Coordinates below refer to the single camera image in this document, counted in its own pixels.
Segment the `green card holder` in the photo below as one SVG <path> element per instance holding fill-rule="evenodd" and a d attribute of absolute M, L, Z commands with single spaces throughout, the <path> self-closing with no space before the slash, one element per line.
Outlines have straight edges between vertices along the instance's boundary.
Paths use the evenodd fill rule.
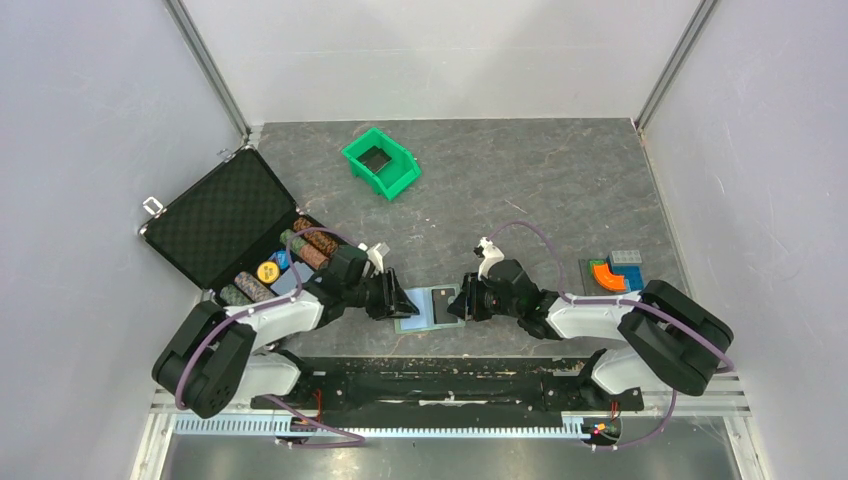
<path fill-rule="evenodd" d="M 438 327 L 433 324 L 433 314 L 432 314 L 432 303 L 431 303 L 431 291 L 436 287 L 450 287 L 456 289 L 457 294 L 460 291 L 460 286 L 458 284 L 448 284 L 448 285 L 440 285 L 440 286 L 431 286 L 431 287 L 419 287 L 407 289 L 406 293 L 409 298 L 414 302 L 414 304 L 419 309 L 419 314 L 417 316 L 413 316 L 411 318 L 401 318 L 395 320 L 395 332 L 397 334 L 408 334 L 408 333 L 420 333 L 427 332 L 439 329 L 448 329 L 448 328 L 461 328 L 465 326 L 464 320 L 460 319 L 460 324 L 458 326 L 452 327 Z"/>

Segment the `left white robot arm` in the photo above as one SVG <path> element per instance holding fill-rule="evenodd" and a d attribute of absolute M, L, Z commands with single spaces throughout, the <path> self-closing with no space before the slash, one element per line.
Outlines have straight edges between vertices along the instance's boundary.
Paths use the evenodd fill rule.
<path fill-rule="evenodd" d="M 153 364 L 154 382 L 175 406 L 208 419 L 234 400 L 270 394 L 290 407 L 314 394 L 305 364 L 266 346 L 322 328 L 348 308 L 374 320 L 408 318 L 418 307 L 382 263 L 384 245 L 363 250 L 344 245 L 328 263 L 284 296 L 239 307 L 196 304 Z"/>

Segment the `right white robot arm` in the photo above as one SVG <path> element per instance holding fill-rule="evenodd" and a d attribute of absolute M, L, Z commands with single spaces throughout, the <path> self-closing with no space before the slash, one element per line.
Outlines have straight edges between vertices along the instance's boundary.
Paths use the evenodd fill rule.
<path fill-rule="evenodd" d="M 735 368 L 727 355 L 731 328 L 662 280 L 624 294 L 580 296 L 539 288 L 518 261 L 509 259 L 485 274 L 466 274 L 447 310 L 470 321 L 510 317 L 538 339 L 622 343 L 618 350 L 601 352 L 577 382 L 580 400 L 591 408 L 648 385 L 700 396 L 715 374 Z"/>

